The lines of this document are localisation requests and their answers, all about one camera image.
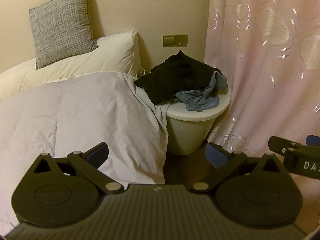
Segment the grey checked cushion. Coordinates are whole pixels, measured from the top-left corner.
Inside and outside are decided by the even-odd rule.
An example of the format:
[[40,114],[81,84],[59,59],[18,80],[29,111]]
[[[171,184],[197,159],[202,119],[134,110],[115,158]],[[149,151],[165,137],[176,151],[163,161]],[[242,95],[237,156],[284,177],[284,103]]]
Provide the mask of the grey checked cushion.
[[29,23],[36,69],[98,47],[90,25],[88,0],[51,0],[29,9]]

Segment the black garment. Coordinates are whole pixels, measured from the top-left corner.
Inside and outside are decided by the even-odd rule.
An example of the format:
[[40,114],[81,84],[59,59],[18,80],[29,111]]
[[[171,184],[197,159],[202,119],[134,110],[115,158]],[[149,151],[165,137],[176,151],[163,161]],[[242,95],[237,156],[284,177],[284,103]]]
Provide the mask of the black garment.
[[208,87],[214,72],[221,73],[218,68],[179,51],[153,67],[149,74],[140,77],[134,84],[144,89],[151,102],[157,105],[169,100],[178,92],[204,90]]

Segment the blue denim garment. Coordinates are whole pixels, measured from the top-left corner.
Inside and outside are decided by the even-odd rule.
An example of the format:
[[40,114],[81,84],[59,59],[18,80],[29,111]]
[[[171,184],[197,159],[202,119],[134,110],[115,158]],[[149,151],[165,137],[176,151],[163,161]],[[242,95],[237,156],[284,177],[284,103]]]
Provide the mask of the blue denim garment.
[[176,101],[184,103],[188,111],[201,112],[219,105],[219,94],[228,92],[227,77],[218,71],[213,72],[209,85],[204,89],[177,92]]

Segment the pink patterned curtain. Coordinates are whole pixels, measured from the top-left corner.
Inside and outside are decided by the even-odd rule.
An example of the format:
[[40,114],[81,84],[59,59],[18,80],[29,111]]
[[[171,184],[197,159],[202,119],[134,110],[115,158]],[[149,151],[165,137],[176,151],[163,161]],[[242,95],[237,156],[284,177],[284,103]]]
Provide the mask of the pink patterned curtain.
[[319,134],[319,0],[210,0],[204,60],[232,89],[209,141],[257,156]]

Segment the cream pillow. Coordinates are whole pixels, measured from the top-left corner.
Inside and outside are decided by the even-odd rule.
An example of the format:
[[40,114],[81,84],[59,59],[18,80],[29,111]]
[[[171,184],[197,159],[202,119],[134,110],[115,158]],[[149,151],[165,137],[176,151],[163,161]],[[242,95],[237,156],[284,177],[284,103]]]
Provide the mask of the cream pillow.
[[140,77],[138,33],[129,31],[97,39],[92,52],[76,55],[36,69],[36,60],[22,62],[1,73],[1,100],[45,83],[63,81],[95,72],[121,72]]

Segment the white round bedside table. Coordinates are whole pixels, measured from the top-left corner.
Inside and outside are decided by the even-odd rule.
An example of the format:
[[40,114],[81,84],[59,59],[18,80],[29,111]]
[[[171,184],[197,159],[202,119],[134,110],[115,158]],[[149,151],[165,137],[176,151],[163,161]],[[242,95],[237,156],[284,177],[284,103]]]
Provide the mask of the white round bedside table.
[[229,106],[232,97],[230,85],[226,79],[217,81],[217,106],[201,111],[189,111],[185,103],[172,103],[167,110],[167,130],[169,134],[168,151],[175,155],[189,155],[197,151],[215,120]]

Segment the brass wall socket plate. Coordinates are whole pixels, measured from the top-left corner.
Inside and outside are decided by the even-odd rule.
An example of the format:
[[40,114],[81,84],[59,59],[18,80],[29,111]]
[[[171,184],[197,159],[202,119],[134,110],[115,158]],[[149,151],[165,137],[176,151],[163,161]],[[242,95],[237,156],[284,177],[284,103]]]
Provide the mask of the brass wall socket plate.
[[164,35],[163,47],[186,47],[188,45],[188,35]]

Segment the white duvet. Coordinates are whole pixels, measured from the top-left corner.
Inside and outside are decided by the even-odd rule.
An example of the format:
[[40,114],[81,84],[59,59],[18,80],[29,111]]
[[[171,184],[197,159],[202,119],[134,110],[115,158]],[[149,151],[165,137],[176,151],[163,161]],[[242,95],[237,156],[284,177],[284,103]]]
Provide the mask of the white duvet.
[[164,183],[168,106],[153,104],[134,81],[98,72],[1,102],[1,234],[18,223],[11,197],[41,153],[65,157],[105,142],[109,156],[101,172],[122,185]]

